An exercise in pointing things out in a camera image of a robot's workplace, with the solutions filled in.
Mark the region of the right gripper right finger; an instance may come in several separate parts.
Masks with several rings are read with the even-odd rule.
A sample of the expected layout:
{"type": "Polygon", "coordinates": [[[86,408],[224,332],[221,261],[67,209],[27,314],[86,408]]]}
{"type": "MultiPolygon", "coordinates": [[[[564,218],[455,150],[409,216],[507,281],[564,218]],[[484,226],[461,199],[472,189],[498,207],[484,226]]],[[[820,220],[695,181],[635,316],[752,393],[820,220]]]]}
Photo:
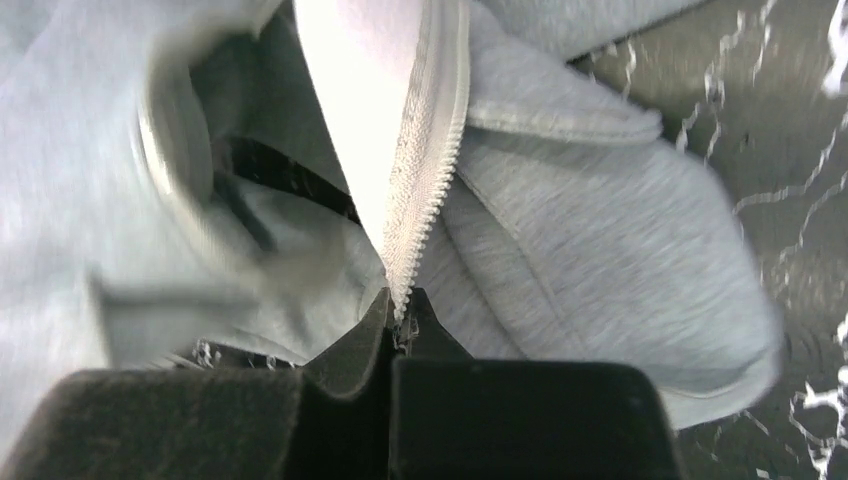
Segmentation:
{"type": "Polygon", "coordinates": [[[392,366],[394,479],[680,479],[647,376],[613,363],[473,359],[415,290],[392,366]]]}

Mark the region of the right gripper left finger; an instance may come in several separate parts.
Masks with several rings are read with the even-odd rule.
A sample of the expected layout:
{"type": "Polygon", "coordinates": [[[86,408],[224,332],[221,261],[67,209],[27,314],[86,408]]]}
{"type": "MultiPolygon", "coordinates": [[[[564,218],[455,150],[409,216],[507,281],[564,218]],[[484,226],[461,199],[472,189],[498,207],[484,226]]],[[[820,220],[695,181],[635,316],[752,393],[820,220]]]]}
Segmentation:
{"type": "Polygon", "coordinates": [[[384,479],[391,299],[295,369],[83,371],[38,407],[5,479],[384,479]]]}

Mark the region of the grey zip-up jacket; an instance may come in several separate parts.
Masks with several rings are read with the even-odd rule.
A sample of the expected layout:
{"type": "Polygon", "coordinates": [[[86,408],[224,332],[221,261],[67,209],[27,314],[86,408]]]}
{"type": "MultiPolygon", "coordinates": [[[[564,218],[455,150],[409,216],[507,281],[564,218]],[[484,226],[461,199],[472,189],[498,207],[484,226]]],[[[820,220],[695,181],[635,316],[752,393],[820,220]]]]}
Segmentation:
{"type": "Polygon", "coordinates": [[[479,358],[759,400],[779,314],[725,189],[567,65],[681,1],[5,1],[1,454],[64,377],[200,338],[307,362],[388,288],[479,358]]]}

